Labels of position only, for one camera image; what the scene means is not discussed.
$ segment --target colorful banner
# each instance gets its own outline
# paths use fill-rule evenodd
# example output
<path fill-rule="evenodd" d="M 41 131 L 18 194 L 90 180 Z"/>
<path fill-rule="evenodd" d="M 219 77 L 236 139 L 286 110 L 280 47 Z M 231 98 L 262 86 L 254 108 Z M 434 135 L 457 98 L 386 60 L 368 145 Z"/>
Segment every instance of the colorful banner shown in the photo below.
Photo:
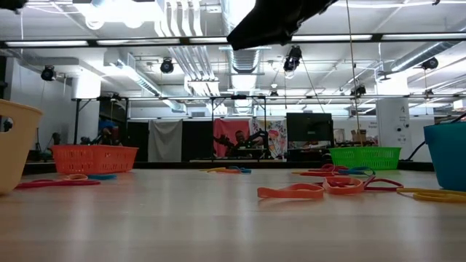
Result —
<path fill-rule="evenodd" d="M 239 142 L 244 142 L 249 138 L 248 120 L 225 121 L 216 119 L 213 122 L 213 148 L 217 157 L 229 156 L 228 146 L 236 146 Z"/>
<path fill-rule="evenodd" d="M 251 134 L 258 132 L 259 129 L 266 130 L 269 133 L 269 149 L 272 157 L 277 158 L 278 156 L 283 156 L 288 148 L 286 119 L 272 121 L 267 120 L 267 129 L 265 129 L 264 120 L 251 119 Z"/>

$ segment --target table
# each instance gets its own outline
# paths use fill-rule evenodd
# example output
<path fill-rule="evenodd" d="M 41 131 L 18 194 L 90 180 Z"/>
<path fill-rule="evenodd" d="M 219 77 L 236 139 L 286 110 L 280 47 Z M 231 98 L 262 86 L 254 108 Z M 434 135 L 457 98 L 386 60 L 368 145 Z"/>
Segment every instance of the table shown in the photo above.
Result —
<path fill-rule="evenodd" d="M 99 186 L 14 191 L 0 198 L 0 258 L 464 261 L 464 205 L 418 202 L 395 193 L 259 201 L 259 186 L 319 181 L 291 171 L 136 170 Z M 379 174 L 406 186 L 438 188 L 433 173 Z"/>

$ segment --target plastic basket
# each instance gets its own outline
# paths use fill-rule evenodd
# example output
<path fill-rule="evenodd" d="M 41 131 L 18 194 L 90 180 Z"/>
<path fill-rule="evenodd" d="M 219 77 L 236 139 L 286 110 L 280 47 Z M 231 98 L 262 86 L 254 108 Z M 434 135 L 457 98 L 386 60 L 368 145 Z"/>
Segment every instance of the plastic basket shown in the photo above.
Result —
<path fill-rule="evenodd" d="M 348 168 L 370 167 L 373 170 L 395 170 L 398 167 L 401 148 L 349 147 L 332 148 L 333 163 Z"/>
<path fill-rule="evenodd" d="M 138 148 L 124 146 L 53 146 L 61 174 L 109 174 L 133 168 Z"/>
<path fill-rule="evenodd" d="M 466 122 L 424 127 L 424 137 L 438 184 L 444 189 L 466 191 L 466 172 L 463 167 Z"/>
<path fill-rule="evenodd" d="M 39 109 L 0 99 L 0 122 L 8 117 L 13 121 L 11 130 L 0 132 L 0 195 L 20 182 L 41 115 Z"/>

